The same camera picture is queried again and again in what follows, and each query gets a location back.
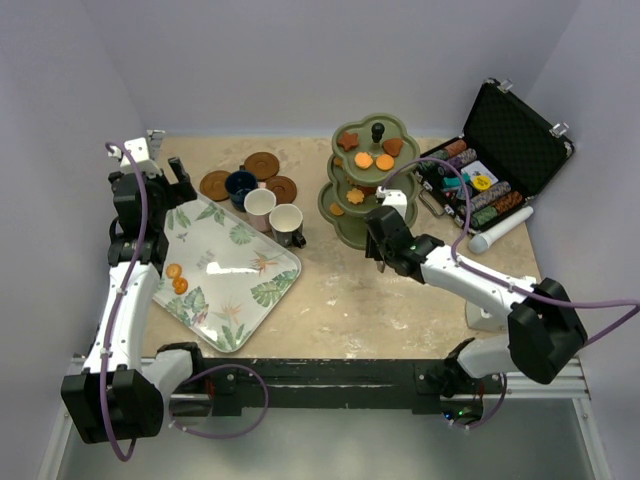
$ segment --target white cup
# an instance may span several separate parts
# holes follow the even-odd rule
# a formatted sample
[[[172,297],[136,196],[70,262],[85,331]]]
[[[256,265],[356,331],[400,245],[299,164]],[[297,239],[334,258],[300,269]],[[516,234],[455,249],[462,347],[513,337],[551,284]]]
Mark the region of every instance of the white cup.
[[[276,194],[266,188],[257,188],[244,197],[244,209],[249,215],[249,223],[259,232],[271,230],[269,214],[276,206]]]
[[[269,215],[273,236],[283,247],[304,248],[307,244],[302,235],[302,212],[291,203],[278,205]]]

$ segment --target cup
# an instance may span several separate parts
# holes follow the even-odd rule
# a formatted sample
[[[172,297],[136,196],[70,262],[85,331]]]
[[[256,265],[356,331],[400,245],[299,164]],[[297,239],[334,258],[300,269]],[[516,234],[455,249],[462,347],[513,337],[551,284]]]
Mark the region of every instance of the cup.
[[[304,248],[307,241],[302,236],[302,212],[291,203],[278,205],[269,214],[271,231],[276,242],[283,247]]]
[[[224,188],[229,192],[233,208],[244,212],[244,199],[250,191],[258,188],[256,176],[240,167],[240,170],[233,172],[224,182]]]
[[[271,229],[269,214],[276,206],[276,194],[266,188],[257,188],[244,197],[244,209],[249,215],[249,223],[259,232]]]

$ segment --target cookie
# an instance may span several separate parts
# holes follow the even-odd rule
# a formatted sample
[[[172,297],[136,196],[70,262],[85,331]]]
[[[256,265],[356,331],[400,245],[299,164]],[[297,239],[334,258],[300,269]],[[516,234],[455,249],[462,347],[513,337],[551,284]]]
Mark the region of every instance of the cookie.
[[[387,152],[392,157],[397,157],[400,155],[400,151],[404,146],[404,142],[401,138],[390,138],[389,140],[385,140],[382,142],[382,148],[385,152]]]
[[[172,263],[167,267],[166,273],[169,278],[178,278],[182,275],[182,267],[177,263]]]
[[[359,203],[364,202],[364,193],[362,190],[354,188],[347,192],[347,200],[349,203],[353,203],[354,205],[358,205]]]
[[[176,277],[173,280],[173,291],[176,292],[177,295],[182,295],[189,289],[189,282],[187,282],[186,278]]]
[[[366,170],[373,165],[373,158],[367,152],[358,152],[355,157],[356,166],[362,170]]]
[[[391,170],[395,164],[396,161],[393,159],[393,157],[386,153],[383,153],[378,158],[376,158],[376,167],[378,167],[383,172]]]
[[[329,205],[329,211],[336,217],[341,217],[342,215],[344,215],[344,210],[342,210],[340,208],[340,205],[335,202]]]
[[[358,134],[349,132],[344,132],[342,135],[340,135],[340,138],[336,143],[340,145],[345,152],[353,150],[358,145],[360,145],[360,142],[358,141]]]

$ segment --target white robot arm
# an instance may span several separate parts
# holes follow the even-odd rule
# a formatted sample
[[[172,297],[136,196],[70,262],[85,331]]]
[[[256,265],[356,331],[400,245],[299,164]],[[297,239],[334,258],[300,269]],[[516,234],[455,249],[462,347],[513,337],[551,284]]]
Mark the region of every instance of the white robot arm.
[[[61,387],[62,399],[86,443],[107,440],[102,414],[105,406],[99,399],[101,373],[106,373],[107,378],[106,408],[110,423],[115,437],[121,440],[156,435],[162,426],[171,393],[181,382],[203,368],[202,355],[195,343],[163,347],[150,366],[142,367],[147,313],[169,247],[164,234],[165,216],[176,206],[194,200],[196,192],[178,158],[169,160],[178,179],[177,183],[170,184],[151,158],[145,138],[126,142],[124,147],[142,174],[147,195],[146,233],[141,254],[132,267],[126,286],[122,287],[134,260],[142,215],[140,186],[133,166],[126,157],[123,158],[122,151],[113,148],[111,156],[119,160],[120,169],[109,175],[118,216],[109,231],[107,302],[82,373],[66,376]],[[114,305],[117,311],[111,322],[111,342],[107,350],[103,343]],[[105,368],[103,357],[106,354]]]
[[[508,333],[479,340],[469,339],[450,354],[456,375],[482,378],[493,373],[521,371],[539,383],[550,383],[587,341],[575,310],[535,302],[512,291],[569,300],[562,286],[551,279],[534,284],[530,278],[514,278],[458,255],[463,260],[510,285],[500,286],[462,268],[451,247],[430,235],[411,235],[404,223],[406,196],[399,190],[378,189],[382,206],[366,217],[368,258],[420,283],[448,290],[503,322]]]

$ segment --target coaster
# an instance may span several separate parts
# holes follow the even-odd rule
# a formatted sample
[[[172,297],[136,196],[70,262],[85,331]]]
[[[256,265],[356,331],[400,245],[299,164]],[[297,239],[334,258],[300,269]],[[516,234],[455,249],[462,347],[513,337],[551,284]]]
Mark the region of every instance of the coaster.
[[[280,170],[280,161],[269,152],[256,152],[244,161],[244,168],[253,173],[258,180],[273,177]]]
[[[200,192],[214,202],[226,200],[229,193],[224,188],[224,181],[229,175],[231,174],[224,170],[207,173],[200,182]]]
[[[291,203],[298,195],[298,188],[289,177],[271,177],[267,179],[267,188],[276,194],[278,205]]]

